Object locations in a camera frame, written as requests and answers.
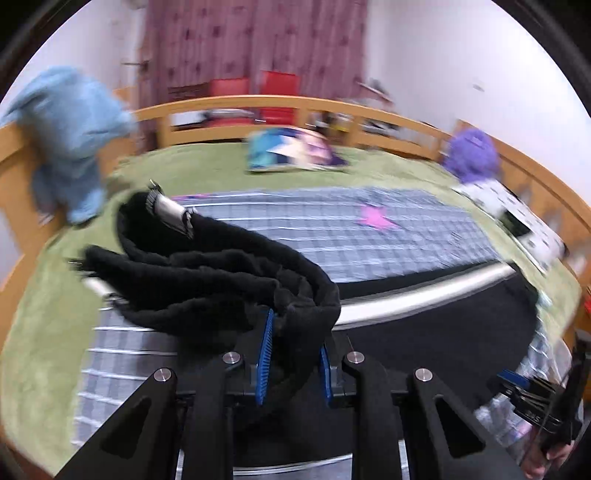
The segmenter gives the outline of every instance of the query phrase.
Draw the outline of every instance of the purple plush toy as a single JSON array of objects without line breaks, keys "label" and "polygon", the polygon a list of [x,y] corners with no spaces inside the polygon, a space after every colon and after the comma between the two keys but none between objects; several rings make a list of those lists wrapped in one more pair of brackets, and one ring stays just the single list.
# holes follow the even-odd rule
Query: purple plush toy
[{"label": "purple plush toy", "polygon": [[462,183],[472,183],[496,178],[499,157],[486,133],[477,128],[468,128],[449,142],[449,154],[443,167]]}]

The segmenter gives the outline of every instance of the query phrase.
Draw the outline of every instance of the wooden headboard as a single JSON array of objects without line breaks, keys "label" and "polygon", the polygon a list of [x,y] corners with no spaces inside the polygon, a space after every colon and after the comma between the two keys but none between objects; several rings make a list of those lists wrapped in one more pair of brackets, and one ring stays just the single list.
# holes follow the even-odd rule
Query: wooden headboard
[{"label": "wooden headboard", "polygon": [[[117,94],[130,99],[130,90]],[[225,96],[183,100],[136,111],[138,120],[154,119],[158,125],[160,148],[190,142],[243,138],[250,132],[268,128],[265,124],[195,128],[176,131],[170,115],[177,112],[213,108],[283,107],[297,111],[296,124],[306,127],[312,112],[334,112],[350,115],[345,144],[351,147],[379,147],[402,156],[439,161],[440,151],[451,135],[421,122],[393,113],[333,100],[295,96]],[[417,143],[381,137],[362,131],[365,119],[374,119],[417,132],[425,142]],[[456,129],[466,128],[458,122]],[[494,138],[501,156],[503,182],[522,198],[528,197],[530,208],[542,219],[551,219],[570,250],[564,261],[585,288],[591,282],[591,208],[547,169],[522,152]],[[105,147],[99,161],[104,174],[110,173],[121,157],[135,151],[129,139],[116,140]],[[14,124],[0,129],[0,210],[7,217],[21,256],[0,286],[0,347],[11,326],[12,317],[25,286],[35,268],[41,248],[64,226],[62,214],[41,225],[30,192],[31,175],[41,162],[41,155],[19,127]]]}]

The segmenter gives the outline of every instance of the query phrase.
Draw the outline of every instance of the human hand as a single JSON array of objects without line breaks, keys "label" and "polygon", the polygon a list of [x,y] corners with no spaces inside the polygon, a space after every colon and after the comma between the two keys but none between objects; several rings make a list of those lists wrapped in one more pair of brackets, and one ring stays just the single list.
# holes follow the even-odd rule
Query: human hand
[{"label": "human hand", "polygon": [[[530,441],[533,441],[538,434],[538,429],[532,428],[530,431]],[[521,462],[521,469],[526,478],[542,478],[548,469],[548,463],[558,468],[564,463],[573,449],[573,442],[568,445],[555,445],[546,456],[542,454],[540,445],[534,445],[529,449],[525,458]]]}]

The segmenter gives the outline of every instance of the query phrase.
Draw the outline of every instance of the white wall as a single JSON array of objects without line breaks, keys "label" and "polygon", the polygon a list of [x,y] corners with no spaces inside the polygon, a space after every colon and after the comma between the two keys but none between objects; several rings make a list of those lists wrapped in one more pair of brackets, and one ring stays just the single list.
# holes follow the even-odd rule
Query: white wall
[{"label": "white wall", "polygon": [[368,76],[400,114],[446,131],[456,118],[473,123],[591,204],[591,119],[558,66],[504,10],[491,0],[370,0],[369,12]]},{"label": "white wall", "polygon": [[123,0],[91,0],[70,17],[33,55],[0,103],[0,116],[23,87],[51,66],[71,65],[110,89],[131,85],[143,33],[144,9],[130,9]]}]

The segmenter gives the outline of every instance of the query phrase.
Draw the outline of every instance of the light blue towel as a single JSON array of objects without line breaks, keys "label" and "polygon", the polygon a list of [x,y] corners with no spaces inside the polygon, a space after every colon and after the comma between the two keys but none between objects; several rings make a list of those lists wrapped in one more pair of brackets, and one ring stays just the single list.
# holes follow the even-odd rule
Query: light blue towel
[{"label": "light blue towel", "polygon": [[4,124],[30,131],[46,163],[33,177],[38,208],[66,207],[70,223],[100,212],[105,194],[96,154],[134,129],[130,112],[107,88],[72,67],[52,67],[31,81],[12,103]]}]

